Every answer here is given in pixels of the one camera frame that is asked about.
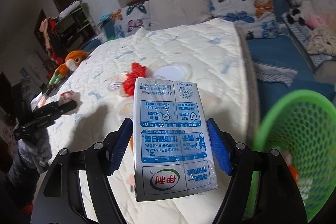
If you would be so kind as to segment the red wrapper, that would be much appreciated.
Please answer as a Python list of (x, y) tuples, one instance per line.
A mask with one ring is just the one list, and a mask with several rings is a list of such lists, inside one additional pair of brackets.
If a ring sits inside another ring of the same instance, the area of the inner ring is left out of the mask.
[(146, 77), (147, 67), (139, 63), (133, 62), (131, 64), (131, 71), (126, 74), (126, 80), (122, 83), (124, 93), (130, 97), (134, 95), (135, 81), (137, 78)]

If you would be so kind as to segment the blue white milk carton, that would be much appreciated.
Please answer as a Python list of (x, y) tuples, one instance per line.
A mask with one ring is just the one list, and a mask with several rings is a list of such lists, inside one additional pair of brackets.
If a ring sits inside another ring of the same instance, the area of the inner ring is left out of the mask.
[(133, 153), (138, 202), (190, 196), (218, 187), (195, 83), (136, 79)]

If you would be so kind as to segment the orange wrapper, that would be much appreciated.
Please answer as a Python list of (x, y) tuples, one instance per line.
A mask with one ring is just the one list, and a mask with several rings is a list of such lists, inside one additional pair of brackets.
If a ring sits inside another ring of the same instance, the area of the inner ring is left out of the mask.
[(129, 141), (129, 147), (131, 148), (131, 151), (133, 152), (133, 136), (131, 136), (130, 141)]

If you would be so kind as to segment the orange trash in basket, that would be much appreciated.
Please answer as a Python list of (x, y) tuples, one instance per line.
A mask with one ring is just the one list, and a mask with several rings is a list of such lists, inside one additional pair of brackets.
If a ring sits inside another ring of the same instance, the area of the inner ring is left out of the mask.
[(298, 178), (299, 178), (299, 172), (295, 169), (294, 166), (288, 165), (288, 168), (290, 170), (291, 175), (293, 176), (295, 183), (298, 183)]

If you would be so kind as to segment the orange plush toy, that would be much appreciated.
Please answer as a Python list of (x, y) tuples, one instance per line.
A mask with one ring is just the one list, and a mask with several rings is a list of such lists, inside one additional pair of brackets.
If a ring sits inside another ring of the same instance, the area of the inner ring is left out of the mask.
[(72, 51), (69, 53), (65, 59), (65, 63), (59, 65), (55, 71), (49, 83), (47, 85), (48, 88), (56, 87), (61, 80), (66, 78), (68, 73), (76, 71), (82, 61), (84, 61), (89, 56), (88, 52), (84, 51)]

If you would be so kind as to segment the green plastic mesh basket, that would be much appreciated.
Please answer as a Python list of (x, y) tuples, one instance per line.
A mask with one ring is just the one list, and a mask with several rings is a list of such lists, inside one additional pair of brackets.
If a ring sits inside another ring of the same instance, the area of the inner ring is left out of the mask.
[(291, 155), (297, 185), (312, 221), (335, 189), (335, 106), (322, 94), (296, 90), (266, 113), (253, 141), (255, 151)]

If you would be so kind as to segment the metal storage shelf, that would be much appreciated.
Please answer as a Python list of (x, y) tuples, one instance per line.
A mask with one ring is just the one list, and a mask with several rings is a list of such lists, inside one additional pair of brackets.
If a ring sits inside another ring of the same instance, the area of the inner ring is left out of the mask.
[(88, 5), (83, 1), (73, 2), (55, 20), (52, 32), (67, 52), (82, 50), (97, 34)]

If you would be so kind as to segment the left butterfly pillow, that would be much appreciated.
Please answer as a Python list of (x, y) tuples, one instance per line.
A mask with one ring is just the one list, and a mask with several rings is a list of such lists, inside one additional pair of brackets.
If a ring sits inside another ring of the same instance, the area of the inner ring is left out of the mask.
[(140, 28), (151, 30), (149, 1), (117, 9), (111, 19), (116, 39), (134, 35)]

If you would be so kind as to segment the butterfly pillow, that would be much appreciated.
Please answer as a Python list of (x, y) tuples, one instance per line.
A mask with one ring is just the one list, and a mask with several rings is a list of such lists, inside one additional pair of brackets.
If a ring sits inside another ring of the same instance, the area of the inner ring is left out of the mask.
[(213, 17), (232, 22), (248, 40), (278, 37), (273, 0), (210, 0)]
[(134, 35), (140, 28), (151, 30), (149, 1), (117, 9), (111, 19), (116, 39)]

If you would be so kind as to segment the beige plain pillow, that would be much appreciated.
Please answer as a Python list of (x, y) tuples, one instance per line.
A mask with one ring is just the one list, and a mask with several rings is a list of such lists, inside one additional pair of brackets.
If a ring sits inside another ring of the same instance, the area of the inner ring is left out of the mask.
[(194, 25), (213, 18), (210, 0), (149, 0), (151, 30)]

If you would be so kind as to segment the blue bed sheet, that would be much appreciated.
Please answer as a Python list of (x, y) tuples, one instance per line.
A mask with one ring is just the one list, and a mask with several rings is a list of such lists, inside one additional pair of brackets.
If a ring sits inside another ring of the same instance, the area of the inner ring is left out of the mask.
[(309, 89), (330, 101), (335, 99), (335, 80), (328, 83), (328, 80), (318, 78), (323, 66), (334, 65), (335, 61), (325, 61), (313, 69), (281, 17), (284, 12), (289, 12), (289, 4), (285, 0), (273, 2), (278, 37), (247, 41), (256, 69), (261, 118), (281, 97), (294, 90)]

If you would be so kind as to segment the beige crumpled cloth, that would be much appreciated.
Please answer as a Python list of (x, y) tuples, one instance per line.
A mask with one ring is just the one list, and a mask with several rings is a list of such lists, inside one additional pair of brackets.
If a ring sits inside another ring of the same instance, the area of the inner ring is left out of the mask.
[(308, 43), (306, 50), (310, 54), (335, 56), (335, 34), (327, 27), (314, 29), (311, 33), (311, 40)]

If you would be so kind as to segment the pink plush toy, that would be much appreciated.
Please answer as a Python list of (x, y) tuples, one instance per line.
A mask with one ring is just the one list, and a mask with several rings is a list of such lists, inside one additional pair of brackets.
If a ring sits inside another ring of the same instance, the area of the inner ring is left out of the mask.
[(305, 19), (305, 24), (311, 29), (326, 28), (326, 22), (318, 15), (309, 14)]

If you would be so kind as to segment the right butterfly pillow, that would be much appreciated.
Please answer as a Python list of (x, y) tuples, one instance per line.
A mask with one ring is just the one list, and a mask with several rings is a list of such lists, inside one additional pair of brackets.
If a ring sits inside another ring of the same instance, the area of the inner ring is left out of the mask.
[(232, 22), (248, 40), (278, 37), (273, 0), (210, 0), (213, 17)]

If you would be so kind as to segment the black white plush cow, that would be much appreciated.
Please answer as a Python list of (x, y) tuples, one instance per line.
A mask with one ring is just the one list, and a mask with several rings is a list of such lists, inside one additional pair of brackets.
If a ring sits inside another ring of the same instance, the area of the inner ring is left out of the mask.
[(289, 3), (289, 12), (286, 16), (289, 24), (295, 22), (305, 25), (305, 15), (303, 13), (303, 1), (304, 0), (286, 0)]

